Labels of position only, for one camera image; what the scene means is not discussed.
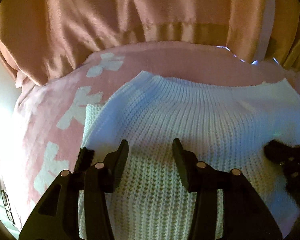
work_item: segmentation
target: pink fabric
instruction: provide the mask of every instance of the pink fabric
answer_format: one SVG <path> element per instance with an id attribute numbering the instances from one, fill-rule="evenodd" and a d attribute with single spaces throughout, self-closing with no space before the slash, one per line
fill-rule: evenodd
<path id="1" fill-rule="evenodd" d="M 274 63 L 250 65 L 225 48 L 165 41 L 94 52 L 61 79 L 44 86 L 27 84 L 14 111 L 18 131 L 13 154 L 0 166 L 23 223 L 59 172 L 73 170 L 86 105 L 105 102 L 141 70 L 220 86 L 278 82 L 287 76 L 298 83 L 294 73 Z"/>

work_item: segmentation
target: bed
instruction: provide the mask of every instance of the bed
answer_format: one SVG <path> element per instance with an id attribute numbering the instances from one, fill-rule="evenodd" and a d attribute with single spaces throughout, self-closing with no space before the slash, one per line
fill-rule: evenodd
<path id="1" fill-rule="evenodd" d="M 141 70 L 218 86 L 287 78 L 300 95 L 300 0 L 0 0 L 0 58 L 22 87 L 0 172 L 24 223 L 74 169 L 86 106 Z"/>

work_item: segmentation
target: knitted fabric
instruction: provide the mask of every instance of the knitted fabric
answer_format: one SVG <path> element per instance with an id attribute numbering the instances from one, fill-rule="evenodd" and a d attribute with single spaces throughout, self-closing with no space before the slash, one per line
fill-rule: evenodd
<path id="1" fill-rule="evenodd" d="M 93 112 L 88 107 L 87 117 Z M 106 195 L 116 240 L 187 239 L 196 193 L 181 185 L 172 156 L 174 138 L 217 170 L 242 170 L 279 225 L 298 211 L 284 189 L 281 169 L 263 154 L 273 139 L 300 145 L 300 96 L 286 80 L 219 87 L 141 72 L 92 119 L 82 141 L 95 150 L 92 164 L 117 150 L 122 139 L 129 142 L 120 185 Z M 221 197 L 216 239 L 222 236 Z M 86 237 L 83 194 L 79 232 Z"/>

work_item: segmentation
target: sweater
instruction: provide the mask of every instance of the sweater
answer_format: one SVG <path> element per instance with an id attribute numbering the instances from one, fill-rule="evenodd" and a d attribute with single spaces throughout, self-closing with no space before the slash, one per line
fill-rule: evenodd
<path id="1" fill-rule="evenodd" d="M 187 239 L 196 193 L 181 185 L 174 138 L 216 170 L 242 170 L 279 227 L 298 212 L 280 167 L 263 154 L 273 139 L 300 145 L 300 96 L 287 80 L 220 87 L 141 72 L 101 110 L 88 106 L 86 118 L 82 147 L 95 151 L 91 164 L 116 151 L 122 139 L 129 143 L 120 185 L 106 194 L 116 240 Z M 81 192 L 79 233 L 86 238 L 83 197 Z M 222 225 L 218 191 L 216 239 Z"/>

